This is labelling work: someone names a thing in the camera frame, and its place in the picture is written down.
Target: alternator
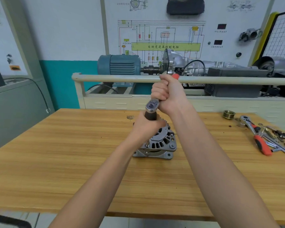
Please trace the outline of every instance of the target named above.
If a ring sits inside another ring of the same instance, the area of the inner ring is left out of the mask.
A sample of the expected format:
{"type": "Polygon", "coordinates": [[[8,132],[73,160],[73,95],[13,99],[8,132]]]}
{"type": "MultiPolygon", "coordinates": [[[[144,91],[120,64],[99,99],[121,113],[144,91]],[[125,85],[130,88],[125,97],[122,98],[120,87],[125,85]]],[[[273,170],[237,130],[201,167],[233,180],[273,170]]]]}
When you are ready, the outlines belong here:
{"type": "Polygon", "coordinates": [[[176,148],[175,134],[167,123],[149,141],[145,142],[140,149],[135,151],[133,157],[172,159],[176,148]]]}

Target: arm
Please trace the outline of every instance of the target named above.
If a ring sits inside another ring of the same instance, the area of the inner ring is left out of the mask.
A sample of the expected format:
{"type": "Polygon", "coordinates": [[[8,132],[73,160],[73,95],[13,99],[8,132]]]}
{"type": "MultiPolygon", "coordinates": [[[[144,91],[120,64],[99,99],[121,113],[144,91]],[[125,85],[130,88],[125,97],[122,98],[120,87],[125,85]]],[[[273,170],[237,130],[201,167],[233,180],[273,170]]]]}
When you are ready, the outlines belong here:
{"type": "Polygon", "coordinates": [[[132,154],[165,125],[159,116],[157,121],[148,121],[141,112],[129,136],[65,204],[49,228],[99,227],[132,154]]]}
{"type": "Polygon", "coordinates": [[[219,225],[278,228],[265,203],[207,130],[182,85],[168,75],[155,83],[152,97],[176,129],[195,180],[219,225]]]}

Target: blue electric motor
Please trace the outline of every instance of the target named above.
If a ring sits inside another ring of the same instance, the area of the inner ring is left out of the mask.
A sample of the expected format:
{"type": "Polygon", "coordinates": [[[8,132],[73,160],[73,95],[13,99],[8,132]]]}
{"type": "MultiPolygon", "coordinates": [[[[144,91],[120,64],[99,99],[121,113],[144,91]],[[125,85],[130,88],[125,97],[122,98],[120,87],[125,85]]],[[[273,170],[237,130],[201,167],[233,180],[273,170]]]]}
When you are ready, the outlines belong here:
{"type": "Polygon", "coordinates": [[[140,75],[138,55],[101,55],[97,63],[99,75],[140,75]]]}

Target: black cable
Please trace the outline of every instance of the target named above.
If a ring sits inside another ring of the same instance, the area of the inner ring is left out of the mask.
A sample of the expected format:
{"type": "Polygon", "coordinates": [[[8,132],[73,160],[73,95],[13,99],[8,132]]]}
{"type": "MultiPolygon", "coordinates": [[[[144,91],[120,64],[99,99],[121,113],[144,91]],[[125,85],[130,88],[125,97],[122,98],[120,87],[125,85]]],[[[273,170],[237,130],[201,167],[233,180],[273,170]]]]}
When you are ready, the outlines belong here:
{"type": "Polygon", "coordinates": [[[87,91],[89,91],[90,89],[92,89],[92,88],[95,87],[95,86],[105,86],[105,87],[108,87],[108,88],[110,88],[111,90],[114,90],[115,92],[117,92],[116,89],[113,89],[112,87],[110,87],[110,86],[108,86],[108,85],[105,85],[105,84],[96,84],[96,85],[93,85],[93,86],[91,86],[90,88],[88,88],[87,91]]]}
{"type": "Polygon", "coordinates": [[[190,65],[191,63],[193,63],[193,62],[200,62],[200,63],[203,64],[203,66],[204,66],[204,75],[205,75],[205,74],[206,74],[206,67],[205,67],[205,63],[204,63],[202,60],[198,60],[198,59],[192,60],[192,61],[190,61],[187,65],[185,65],[184,69],[185,69],[188,65],[190,65]]]}
{"type": "Polygon", "coordinates": [[[28,77],[13,77],[13,78],[4,78],[4,80],[13,80],[13,79],[27,79],[27,80],[31,80],[32,82],[35,83],[35,85],[38,87],[42,97],[43,97],[43,100],[44,100],[44,103],[46,104],[46,112],[49,114],[51,109],[48,107],[47,103],[46,103],[46,98],[44,97],[40,87],[38,86],[38,84],[33,80],[33,79],[30,79],[28,77]]]}

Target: wood grain surface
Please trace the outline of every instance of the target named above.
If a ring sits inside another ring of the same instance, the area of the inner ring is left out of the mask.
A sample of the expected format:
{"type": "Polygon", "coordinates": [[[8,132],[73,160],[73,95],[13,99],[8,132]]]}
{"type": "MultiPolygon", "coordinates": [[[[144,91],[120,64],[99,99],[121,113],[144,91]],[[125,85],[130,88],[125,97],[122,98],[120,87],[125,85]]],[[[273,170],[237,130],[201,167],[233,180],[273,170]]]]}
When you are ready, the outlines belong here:
{"type": "MultiPolygon", "coordinates": [[[[127,115],[137,114],[60,109],[0,148],[0,209],[57,213],[126,138],[134,121],[127,115]]],[[[221,113],[199,115],[275,220],[285,225],[285,154],[262,155],[251,132],[221,113]]],[[[269,124],[248,115],[255,124],[269,124]]],[[[175,131],[170,118],[161,116],[175,131]]],[[[176,138],[172,160],[132,158],[107,215],[215,220],[176,138]]]]}

